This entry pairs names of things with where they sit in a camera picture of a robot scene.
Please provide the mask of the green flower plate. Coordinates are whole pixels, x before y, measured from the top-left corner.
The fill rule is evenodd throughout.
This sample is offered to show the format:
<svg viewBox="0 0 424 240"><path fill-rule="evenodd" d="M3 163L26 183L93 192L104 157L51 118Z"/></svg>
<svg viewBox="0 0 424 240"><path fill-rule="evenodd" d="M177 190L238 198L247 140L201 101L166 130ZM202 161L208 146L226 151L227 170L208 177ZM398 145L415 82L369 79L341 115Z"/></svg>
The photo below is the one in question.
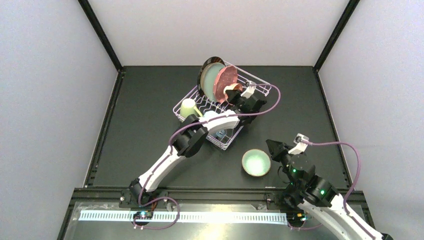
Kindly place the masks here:
<svg viewBox="0 0 424 240"><path fill-rule="evenodd" d="M216 81L216 78L218 76L218 73L223 69L224 67L219 66L218 63L214 63L211 65L211 68L207 72L206 79L204 80L204 85L202 85L202 88L205 90L205 93L211 97L212 93L214 95L213 89L214 84Z"/></svg>

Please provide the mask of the green glazed small bowl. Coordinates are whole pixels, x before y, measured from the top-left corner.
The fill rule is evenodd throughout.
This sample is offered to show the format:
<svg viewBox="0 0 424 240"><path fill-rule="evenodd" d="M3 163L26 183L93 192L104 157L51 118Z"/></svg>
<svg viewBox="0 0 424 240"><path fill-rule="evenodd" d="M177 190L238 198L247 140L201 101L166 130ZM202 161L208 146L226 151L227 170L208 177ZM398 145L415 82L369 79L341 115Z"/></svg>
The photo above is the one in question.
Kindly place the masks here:
<svg viewBox="0 0 424 240"><path fill-rule="evenodd" d="M260 149L246 151L241 159L243 170L252 177L262 177L271 169L271 159Z"/></svg>

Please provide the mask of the pink dotted plate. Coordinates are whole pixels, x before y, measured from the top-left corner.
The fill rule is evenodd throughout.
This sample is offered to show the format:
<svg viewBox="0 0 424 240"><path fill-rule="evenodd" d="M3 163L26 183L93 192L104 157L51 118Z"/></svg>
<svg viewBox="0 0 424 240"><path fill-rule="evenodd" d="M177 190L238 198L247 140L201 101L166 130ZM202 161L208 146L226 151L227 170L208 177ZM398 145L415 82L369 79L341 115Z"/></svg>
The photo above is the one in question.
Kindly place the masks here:
<svg viewBox="0 0 424 240"><path fill-rule="evenodd" d="M229 65L219 70L213 85L213 95L218 103L226 100L224 89L235 84L237 79L238 71L235 66Z"/></svg>

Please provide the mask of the cream mug green handle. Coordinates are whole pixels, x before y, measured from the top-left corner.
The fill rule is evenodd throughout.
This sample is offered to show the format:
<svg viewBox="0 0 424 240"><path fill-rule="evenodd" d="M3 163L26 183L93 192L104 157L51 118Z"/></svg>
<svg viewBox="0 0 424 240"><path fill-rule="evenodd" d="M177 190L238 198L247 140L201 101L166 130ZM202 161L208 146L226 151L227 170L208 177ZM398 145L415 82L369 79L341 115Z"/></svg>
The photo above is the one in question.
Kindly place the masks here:
<svg viewBox="0 0 424 240"><path fill-rule="evenodd" d="M197 107L196 101L192 98L186 98L181 102L179 113L184 119L187 118L189 115L203 117L203 114Z"/></svg>

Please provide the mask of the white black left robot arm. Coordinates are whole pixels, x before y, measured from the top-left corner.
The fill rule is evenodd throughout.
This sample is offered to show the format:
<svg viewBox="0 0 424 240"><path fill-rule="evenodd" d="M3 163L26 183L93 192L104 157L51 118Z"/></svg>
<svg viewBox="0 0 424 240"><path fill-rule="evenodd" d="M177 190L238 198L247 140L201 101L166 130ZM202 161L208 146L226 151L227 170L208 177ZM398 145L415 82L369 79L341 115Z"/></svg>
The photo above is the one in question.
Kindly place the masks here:
<svg viewBox="0 0 424 240"><path fill-rule="evenodd" d="M266 97L260 93L248 97L238 90L229 90L228 95L230 109L213 117L187 116L170 137L163 155L130 183L128 188L137 205L146 206L151 198L149 193L158 188L176 165L196 155L208 136L250 124L262 114L261 108L267 103Z"/></svg>

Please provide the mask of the orange floral small bowl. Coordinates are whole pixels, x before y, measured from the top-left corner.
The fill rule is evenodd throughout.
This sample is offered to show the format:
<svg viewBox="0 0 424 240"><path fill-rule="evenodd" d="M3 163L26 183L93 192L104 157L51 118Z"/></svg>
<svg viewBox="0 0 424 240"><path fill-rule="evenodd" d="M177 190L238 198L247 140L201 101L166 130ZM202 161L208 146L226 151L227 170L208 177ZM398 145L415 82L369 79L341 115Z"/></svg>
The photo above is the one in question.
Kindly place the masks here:
<svg viewBox="0 0 424 240"><path fill-rule="evenodd" d="M229 99L229 95L227 94L227 91L241 91L242 92L243 86L242 86L241 83L233 83L231 85L226 86L223 90L226 101L228 101L228 99Z"/></svg>

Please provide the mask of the white wire dish rack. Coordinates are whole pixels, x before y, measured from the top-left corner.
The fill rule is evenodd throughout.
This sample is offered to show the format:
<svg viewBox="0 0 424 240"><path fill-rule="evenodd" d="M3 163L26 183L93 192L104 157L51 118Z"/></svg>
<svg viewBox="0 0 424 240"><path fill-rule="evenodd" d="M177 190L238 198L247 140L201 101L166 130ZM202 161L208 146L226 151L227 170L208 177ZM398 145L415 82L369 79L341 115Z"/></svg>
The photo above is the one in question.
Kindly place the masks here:
<svg viewBox="0 0 424 240"><path fill-rule="evenodd" d="M236 69L237 69L237 83L242 85L243 90L246 90L248 88L248 85L250 83L253 83L256 85L256 89L254 92L255 95L265 98L269 94L272 87L270 86L268 82L258 78L257 76L253 74L250 74L249 72L239 67L236 67ZM199 109L199 111L203 115L207 112L215 112L217 114L221 114L231 108L230 104L227 102L219 103L219 102L210 100L206 96L206 94L204 93L201 94L200 90L198 90L198 87L195 86L172 109L175 116L181 122L183 122L185 119L180 114L181 106L182 106L183 100L185 99L194 100L196 103L196 107ZM230 128L223 129L223 130L220 130L219 132L214 133L211 136L208 136L206 139L210 141L211 143L213 143L218 148L222 150L226 150L234 141L234 139L239 134L242 128L243 128L242 126L236 126L232 129Z"/></svg>

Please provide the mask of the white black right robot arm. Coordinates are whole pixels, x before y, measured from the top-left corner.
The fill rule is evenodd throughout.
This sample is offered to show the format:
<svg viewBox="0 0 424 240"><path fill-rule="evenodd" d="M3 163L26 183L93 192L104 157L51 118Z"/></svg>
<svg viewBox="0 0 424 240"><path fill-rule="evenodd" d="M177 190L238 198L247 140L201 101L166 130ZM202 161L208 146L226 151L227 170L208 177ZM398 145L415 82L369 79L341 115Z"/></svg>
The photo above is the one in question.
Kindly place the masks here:
<svg viewBox="0 0 424 240"><path fill-rule="evenodd" d="M298 134L295 146L267 139L271 159L281 164L289 183L281 192L279 202L313 216L340 240L391 240L392 236L376 230L363 220L347 203L354 186L342 195L329 181L316 174L312 165L303 170L295 167L292 158L314 145L308 137Z"/></svg>

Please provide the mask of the black striped rim dinner plate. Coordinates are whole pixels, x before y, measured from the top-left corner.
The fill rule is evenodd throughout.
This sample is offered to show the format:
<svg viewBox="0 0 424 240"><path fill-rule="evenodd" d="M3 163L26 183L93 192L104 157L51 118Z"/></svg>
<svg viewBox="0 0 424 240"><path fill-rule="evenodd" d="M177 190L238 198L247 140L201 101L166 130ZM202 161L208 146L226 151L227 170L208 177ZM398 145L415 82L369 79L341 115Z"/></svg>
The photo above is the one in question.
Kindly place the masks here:
<svg viewBox="0 0 424 240"><path fill-rule="evenodd" d="M225 61L218 57L218 56L212 56L210 58L208 58L202 65L198 76L197 76L197 82L196 82L196 90L198 92L198 94L203 97L203 96L207 96L207 98L212 101L212 102L216 102L216 98L214 96L214 94L212 93L211 96L208 96L205 92L205 90L203 89L202 85L204 85L204 81L206 79L207 76L207 72L209 71L209 69L211 68L211 66L215 63L218 63L219 66L225 67Z"/></svg>

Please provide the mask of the light blue mug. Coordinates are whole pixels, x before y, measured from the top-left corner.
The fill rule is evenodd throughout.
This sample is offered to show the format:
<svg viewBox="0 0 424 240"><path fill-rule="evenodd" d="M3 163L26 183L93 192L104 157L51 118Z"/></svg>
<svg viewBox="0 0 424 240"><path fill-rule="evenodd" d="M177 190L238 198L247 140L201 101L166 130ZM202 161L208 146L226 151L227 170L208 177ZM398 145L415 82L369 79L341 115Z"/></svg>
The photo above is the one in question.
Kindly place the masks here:
<svg viewBox="0 0 424 240"><path fill-rule="evenodd" d="M203 114L203 118L206 118L206 119L209 119L210 120L212 118L215 118L218 115L219 115L219 113L217 113L215 111L212 111L212 110L209 110L209 111L206 111ZM222 118L213 121L212 124L213 125L216 125L219 121L222 121ZM226 132L225 129L222 129L220 131L214 131L214 132L209 131L209 135L212 136L212 137L214 137L214 138L217 138L217 139L223 139L225 137L226 133L227 132Z"/></svg>

